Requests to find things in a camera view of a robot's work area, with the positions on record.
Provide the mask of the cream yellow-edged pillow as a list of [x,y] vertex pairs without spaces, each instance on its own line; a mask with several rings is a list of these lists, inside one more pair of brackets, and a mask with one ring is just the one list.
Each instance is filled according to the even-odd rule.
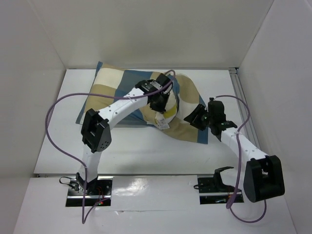
[[177,114],[177,104],[175,104],[169,111],[162,113],[156,112],[156,116],[163,115],[169,124]]

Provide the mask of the blue beige striped pillowcase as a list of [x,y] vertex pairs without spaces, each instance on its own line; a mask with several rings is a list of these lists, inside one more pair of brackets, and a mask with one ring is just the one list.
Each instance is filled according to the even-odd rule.
[[[82,124],[90,108],[100,110],[128,94],[143,80],[155,80],[156,71],[126,70],[99,62],[88,96],[78,114],[76,124]],[[205,103],[194,82],[184,74],[168,73],[173,87],[163,114],[149,105],[135,110],[117,124],[118,127],[156,127],[164,134],[183,141],[207,144],[208,130],[204,124]]]

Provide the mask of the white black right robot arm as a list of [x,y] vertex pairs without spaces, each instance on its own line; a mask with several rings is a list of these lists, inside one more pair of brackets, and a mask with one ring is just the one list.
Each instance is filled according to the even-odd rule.
[[246,165],[243,189],[249,201],[255,203],[284,195],[280,159],[258,149],[238,131],[234,122],[226,120],[221,101],[211,99],[208,107],[199,104],[184,121],[199,130],[210,128],[211,133],[237,156],[241,152],[241,161]]

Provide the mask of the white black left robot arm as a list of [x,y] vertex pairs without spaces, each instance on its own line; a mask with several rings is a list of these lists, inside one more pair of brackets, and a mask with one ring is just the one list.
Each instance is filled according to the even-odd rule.
[[161,73],[155,80],[139,81],[126,95],[100,110],[85,113],[81,134],[84,144],[82,166],[76,174],[79,189],[86,195],[96,190],[101,154],[111,142],[111,130],[127,116],[146,105],[164,114],[174,80]]

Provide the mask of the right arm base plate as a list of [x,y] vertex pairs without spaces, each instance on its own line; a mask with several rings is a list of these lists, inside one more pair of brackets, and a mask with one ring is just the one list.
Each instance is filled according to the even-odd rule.
[[200,175],[193,186],[199,192],[200,205],[226,204],[234,192],[234,186],[225,185],[221,178],[222,172],[233,169],[231,166],[215,169],[213,174]]

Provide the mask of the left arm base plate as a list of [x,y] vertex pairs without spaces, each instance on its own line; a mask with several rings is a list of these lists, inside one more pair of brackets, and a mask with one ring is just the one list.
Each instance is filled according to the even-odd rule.
[[[66,207],[82,207],[83,187],[75,178],[62,176],[59,183],[68,187]],[[96,202],[97,206],[111,206],[113,178],[111,176],[99,176],[95,187],[86,192],[85,206],[92,207]]]

